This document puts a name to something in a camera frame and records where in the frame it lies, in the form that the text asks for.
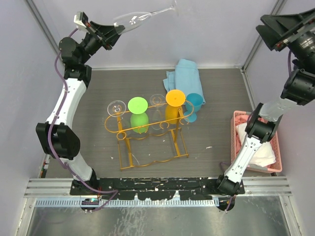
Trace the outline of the clear flute glass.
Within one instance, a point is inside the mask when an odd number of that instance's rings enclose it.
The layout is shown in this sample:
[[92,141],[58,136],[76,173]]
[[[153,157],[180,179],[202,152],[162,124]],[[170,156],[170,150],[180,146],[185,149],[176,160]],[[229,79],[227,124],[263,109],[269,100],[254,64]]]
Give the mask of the clear flute glass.
[[144,23],[149,21],[152,17],[164,13],[166,11],[174,11],[176,14],[178,14],[177,10],[177,1],[173,0],[171,5],[167,8],[152,11],[152,12],[132,12],[128,13],[122,16],[119,16],[114,19],[113,25],[118,35],[121,35],[123,33],[132,31],[140,26],[142,26]]
[[126,112],[126,104],[123,101],[112,101],[107,107],[107,113],[112,117],[120,117]]
[[160,130],[160,122],[162,121],[162,113],[159,110],[161,107],[164,106],[165,97],[162,94],[154,94],[150,98],[150,104],[155,108],[152,116],[152,129]]

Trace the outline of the clear flute glass front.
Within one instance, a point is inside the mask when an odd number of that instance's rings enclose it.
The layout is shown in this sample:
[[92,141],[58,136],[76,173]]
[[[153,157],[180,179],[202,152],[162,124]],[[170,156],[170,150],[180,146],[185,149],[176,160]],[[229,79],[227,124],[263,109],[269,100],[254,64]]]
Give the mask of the clear flute glass front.
[[112,117],[120,117],[126,112],[126,104],[123,101],[112,101],[107,107],[107,113]]

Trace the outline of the green plastic wine glass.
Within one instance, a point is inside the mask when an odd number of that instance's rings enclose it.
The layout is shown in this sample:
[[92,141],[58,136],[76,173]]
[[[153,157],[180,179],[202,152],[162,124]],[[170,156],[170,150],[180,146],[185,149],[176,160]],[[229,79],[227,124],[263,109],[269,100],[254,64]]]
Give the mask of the green plastic wine glass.
[[139,134],[148,130],[149,118],[146,114],[148,102],[143,97],[134,97],[128,102],[128,109],[131,112],[130,124],[133,131]]

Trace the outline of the clear flute glass back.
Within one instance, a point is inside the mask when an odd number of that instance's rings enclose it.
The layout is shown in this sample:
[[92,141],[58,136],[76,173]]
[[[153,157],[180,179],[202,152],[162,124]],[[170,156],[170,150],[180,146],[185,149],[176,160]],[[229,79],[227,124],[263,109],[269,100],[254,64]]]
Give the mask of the clear flute glass back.
[[150,104],[155,108],[152,116],[152,129],[160,130],[160,122],[162,121],[162,113],[159,110],[161,107],[164,106],[165,97],[162,94],[154,94],[150,98]]

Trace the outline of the orange plastic wine glass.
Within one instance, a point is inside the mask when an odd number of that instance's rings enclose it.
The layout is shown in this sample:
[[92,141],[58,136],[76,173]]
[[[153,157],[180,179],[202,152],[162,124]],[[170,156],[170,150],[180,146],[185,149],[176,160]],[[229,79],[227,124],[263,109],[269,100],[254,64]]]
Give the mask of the orange plastic wine glass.
[[181,90],[173,89],[166,94],[165,99],[167,103],[165,108],[165,119],[170,124],[176,124],[178,109],[185,103],[186,96]]

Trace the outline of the blue plastic wine glass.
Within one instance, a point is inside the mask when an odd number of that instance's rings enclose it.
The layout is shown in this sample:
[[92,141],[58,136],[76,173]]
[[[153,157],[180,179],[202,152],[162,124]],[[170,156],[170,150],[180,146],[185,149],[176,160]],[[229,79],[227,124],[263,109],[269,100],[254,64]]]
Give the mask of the blue plastic wine glass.
[[195,122],[197,119],[196,113],[201,109],[203,104],[203,97],[198,93],[190,93],[187,95],[186,101],[185,120],[189,123]]

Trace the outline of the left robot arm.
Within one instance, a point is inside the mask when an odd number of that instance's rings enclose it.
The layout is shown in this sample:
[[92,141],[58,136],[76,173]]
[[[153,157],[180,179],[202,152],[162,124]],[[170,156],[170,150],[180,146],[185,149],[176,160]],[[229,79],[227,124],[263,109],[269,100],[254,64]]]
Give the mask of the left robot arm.
[[[80,43],[72,35],[78,30],[86,31]],[[56,159],[73,176],[73,185],[85,194],[102,194],[99,180],[80,153],[81,142],[72,130],[73,118],[78,104],[86,92],[92,69],[86,63],[100,48],[111,50],[119,39],[114,26],[104,26],[92,21],[78,23],[68,37],[59,42],[59,54],[64,73],[57,74],[63,83],[58,101],[44,123],[38,123],[35,131],[45,154]]]

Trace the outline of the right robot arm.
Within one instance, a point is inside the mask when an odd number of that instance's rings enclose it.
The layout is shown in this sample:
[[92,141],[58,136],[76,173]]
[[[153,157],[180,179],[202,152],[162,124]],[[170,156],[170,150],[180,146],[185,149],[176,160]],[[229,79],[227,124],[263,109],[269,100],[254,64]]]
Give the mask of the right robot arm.
[[220,194],[238,195],[246,167],[263,143],[272,140],[282,116],[297,106],[305,106],[315,98],[315,10],[298,14],[263,15],[256,27],[269,50],[288,47],[294,54],[294,70],[280,97],[266,104],[259,103],[248,118],[245,139],[229,168],[216,181]]

